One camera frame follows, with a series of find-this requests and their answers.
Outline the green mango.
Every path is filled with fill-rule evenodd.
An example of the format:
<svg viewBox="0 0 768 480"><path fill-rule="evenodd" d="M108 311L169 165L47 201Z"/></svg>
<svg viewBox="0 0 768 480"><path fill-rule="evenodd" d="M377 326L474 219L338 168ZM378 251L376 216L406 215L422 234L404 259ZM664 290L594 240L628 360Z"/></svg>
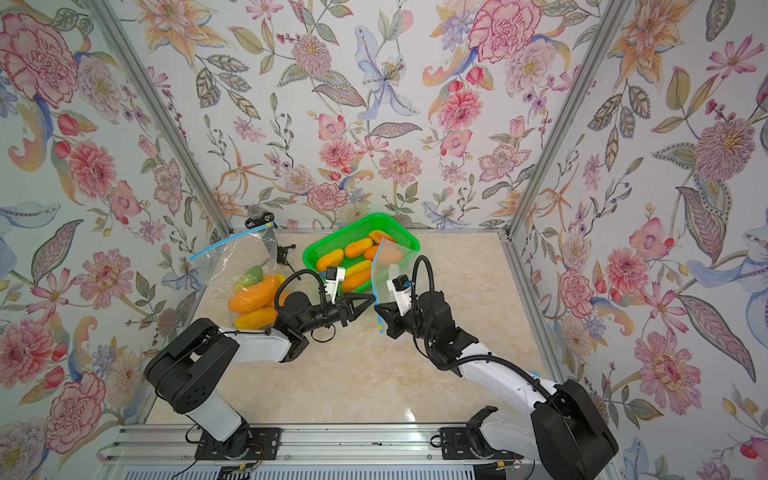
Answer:
<svg viewBox="0 0 768 480"><path fill-rule="evenodd" d="M260 283L263 280L263 269L259 265L255 265L247 269L234 283L233 291L238 293L251 286Z"/></svg>

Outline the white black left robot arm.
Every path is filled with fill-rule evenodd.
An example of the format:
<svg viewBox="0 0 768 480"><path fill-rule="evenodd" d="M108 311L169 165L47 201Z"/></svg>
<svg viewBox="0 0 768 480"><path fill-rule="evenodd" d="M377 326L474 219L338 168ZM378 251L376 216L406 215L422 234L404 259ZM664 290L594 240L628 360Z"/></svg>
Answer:
<svg viewBox="0 0 768 480"><path fill-rule="evenodd" d="M338 292L310 269L288 276L268 299L277 314L269 329L226 331L199 318L143 373L158 398L192 419L230 459L245 457L256 441L249 423L217 390L229 367L291 362L307 348L314 331L346 327L375 303L371 293Z"/></svg>

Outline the orange mango back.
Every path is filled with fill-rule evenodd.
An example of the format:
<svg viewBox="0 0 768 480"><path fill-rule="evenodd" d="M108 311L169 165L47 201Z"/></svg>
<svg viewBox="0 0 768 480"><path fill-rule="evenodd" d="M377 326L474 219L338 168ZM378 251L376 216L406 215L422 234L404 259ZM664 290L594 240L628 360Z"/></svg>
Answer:
<svg viewBox="0 0 768 480"><path fill-rule="evenodd" d="M344 248L344 254L346 258L355 259L361 257L365 252L374 245L373 241L366 237L361 240L354 241L348 244Z"/></svg>

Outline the large orange mango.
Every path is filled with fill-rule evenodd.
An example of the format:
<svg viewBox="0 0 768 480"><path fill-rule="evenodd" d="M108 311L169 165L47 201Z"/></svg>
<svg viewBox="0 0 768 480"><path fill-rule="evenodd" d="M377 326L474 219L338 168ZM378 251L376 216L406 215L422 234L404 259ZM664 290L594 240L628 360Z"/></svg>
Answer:
<svg viewBox="0 0 768 480"><path fill-rule="evenodd" d="M246 315L255 310L274 304L278 288L286 277L269 274L261 282L237 291L228 301L228 309L239 315Z"/></svg>

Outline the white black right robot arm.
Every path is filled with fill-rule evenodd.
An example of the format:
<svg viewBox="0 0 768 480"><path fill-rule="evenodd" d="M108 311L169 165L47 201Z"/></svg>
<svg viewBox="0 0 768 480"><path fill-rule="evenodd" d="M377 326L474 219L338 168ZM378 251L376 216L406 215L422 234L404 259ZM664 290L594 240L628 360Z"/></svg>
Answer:
<svg viewBox="0 0 768 480"><path fill-rule="evenodd" d="M457 325L426 256L405 260L379 254L371 280L380 328L388 337L409 334L437 370L489 390L520 414L509 419L486 406L463 427L442 429L446 456L529 460L553 479L595 479L618 453L615 437L584 387L532 374Z"/></svg>

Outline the clear zip-top bag blue zipper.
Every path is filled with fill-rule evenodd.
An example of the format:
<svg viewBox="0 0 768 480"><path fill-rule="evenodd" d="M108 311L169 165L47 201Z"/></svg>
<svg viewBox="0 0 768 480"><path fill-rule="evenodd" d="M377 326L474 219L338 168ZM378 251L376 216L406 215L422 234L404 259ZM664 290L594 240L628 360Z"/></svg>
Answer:
<svg viewBox="0 0 768 480"><path fill-rule="evenodd" d="M277 290L287 269L278 265L279 244L270 222L232 235L191 258L202 297L195 318L208 318L224 330L256 331L277 320Z"/></svg>

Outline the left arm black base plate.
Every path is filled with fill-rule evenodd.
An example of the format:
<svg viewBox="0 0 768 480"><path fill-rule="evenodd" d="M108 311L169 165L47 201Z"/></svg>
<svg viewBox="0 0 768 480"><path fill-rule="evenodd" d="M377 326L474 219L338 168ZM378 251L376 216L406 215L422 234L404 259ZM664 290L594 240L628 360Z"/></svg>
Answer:
<svg viewBox="0 0 768 480"><path fill-rule="evenodd" d="M281 428L250 427L246 430L241 426L229 439L218 441L203 431L194 458L202 461L275 460L282 433Z"/></svg>

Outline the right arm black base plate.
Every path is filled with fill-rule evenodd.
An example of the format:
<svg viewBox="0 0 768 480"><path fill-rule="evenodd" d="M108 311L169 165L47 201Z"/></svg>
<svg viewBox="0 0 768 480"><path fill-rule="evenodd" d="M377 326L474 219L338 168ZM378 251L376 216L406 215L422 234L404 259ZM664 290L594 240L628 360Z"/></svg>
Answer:
<svg viewBox="0 0 768 480"><path fill-rule="evenodd" d="M442 427L430 439L434 448L439 448L444 460L512 461L521 456L507 450L493 449L475 430L466 426Z"/></svg>

